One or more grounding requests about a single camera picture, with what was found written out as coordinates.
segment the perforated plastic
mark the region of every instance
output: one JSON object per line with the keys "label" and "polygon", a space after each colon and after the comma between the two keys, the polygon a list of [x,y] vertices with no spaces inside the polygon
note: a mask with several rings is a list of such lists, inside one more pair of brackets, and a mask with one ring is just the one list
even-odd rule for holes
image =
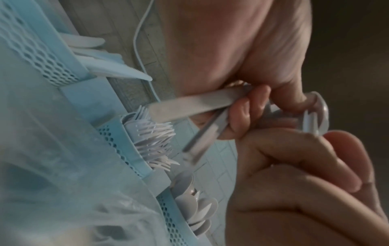
{"label": "perforated plastic", "polygon": [[6,0],[0,0],[0,37],[54,86],[79,81],[34,34]]}
{"label": "perforated plastic", "polygon": [[120,158],[140,177],[144,178],[153,169],[143,160],[122,124],[122,116],[116,116],[98,127],[100,135],[115,148]]}
{"label": "perforated plastic", "polygon": [[173,246],[197,246],[197,237],[182,216],[169,187],[157,196]]}

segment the hand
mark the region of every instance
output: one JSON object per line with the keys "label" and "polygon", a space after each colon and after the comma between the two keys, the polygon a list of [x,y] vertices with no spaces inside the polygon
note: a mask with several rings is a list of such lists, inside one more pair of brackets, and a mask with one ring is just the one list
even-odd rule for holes
{"label": "hand", "polygon": [[227,245],[389,245],[373,167],[356,137],[253,130],[237,148]]}
{"label": "hand", "polygon": [[[217,90],[232,82],[268,85],[232,105],[222,139],[239,138],[271,99],[300,112],[314,104],[301,88],[309,44],[309,0],[159,0],[170,79],[180,96]],[[212,113],[192,117],[202,127]]]}

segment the white cable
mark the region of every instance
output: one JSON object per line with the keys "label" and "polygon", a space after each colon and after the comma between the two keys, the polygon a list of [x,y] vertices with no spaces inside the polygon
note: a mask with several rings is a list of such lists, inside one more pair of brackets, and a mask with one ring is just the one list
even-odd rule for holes
{"label": "white cable", "polygon": [[[141,60],[141,58],[140,58],[140,56],[139,56],[139,54],[138,54],[138,49],[137,49],[137,38],[138,38],[138,35],[139,35],[139,31],[141,30],[141,27],[142,27],[142,25],[143,25],[143,22],[145,22],[146,17],[149,15],[149,12],[150,12],[150,9],[151,9],[151,6],[153,5],[153,3],[154,3],[154,0],[151,0],[150,3],[149,3],[149,6],[148,6],[147,9],[146,9],[146,12],[144,13],[142,19],[140,20],[140,22],[139,22],[139,24],[138,24],[138,26],[137,26],[137,30],[135,31],[134,40],[133,40],[135,56],[137,57],[137,60],[138,60],[138,62],[139,62],[139,65],[141,65],[141,68],[142,68],[142,70],[143,70],[143,72],[144,72],[145,74],[147,74],[146,68],[145,68],[145,66],[143,65],[142,60]],[[150,89],[151,89],[151,92],[153,93],[154,98],[155,98],[158,102],[160,102],[161,100],[159,99],[157,93],[155,92],[153,85],[151,84],[150,81],[147,81],[147,82],[148,82],[148,84],[149,84],[149,87],[150,87]]]}

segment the clear plastic sheet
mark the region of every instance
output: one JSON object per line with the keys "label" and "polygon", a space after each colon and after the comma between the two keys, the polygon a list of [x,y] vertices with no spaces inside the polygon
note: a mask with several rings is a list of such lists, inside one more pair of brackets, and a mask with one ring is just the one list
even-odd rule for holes
{"label": "clear plastic sheet", "polygon": [[94,246],[170,245],[146,185],[1,40],[0,54],[0,230],[13,232],[0,237],[64,245],[55,239],[77,231]]}

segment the tiled floor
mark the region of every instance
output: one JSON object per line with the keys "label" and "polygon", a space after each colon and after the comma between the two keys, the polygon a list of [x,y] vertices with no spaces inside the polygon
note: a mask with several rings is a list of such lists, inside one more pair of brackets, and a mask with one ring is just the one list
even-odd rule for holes
{"label": "tiled floor", "polygon": [[[139,69],[133,51],[133,35],[143,16],[148,0],[59,0],[80,35],[102,37],[105,49],[123,56],[127,65]],[[165,43],[160,18],[152,8],[139,34],[137,47],[147,72],[153,77],[156,93],[162,99],[174,97],[168,80]],[[110,79],[110,83],[128,111],[153,101],[148,87],[136,79]],[[188,120],[175,122],[175,151],[172,158],[182,162],[180,150],[197,132]],[[215,197],[219,201],[217,216],[212,218],[208,233],[214,245],[224,245],[225,211],[236,176],[236,148],[232,141],[218,141],[195,167],[195,187],[203,191],[202,197]],[[170,176],[185,169],[175,167]]]}

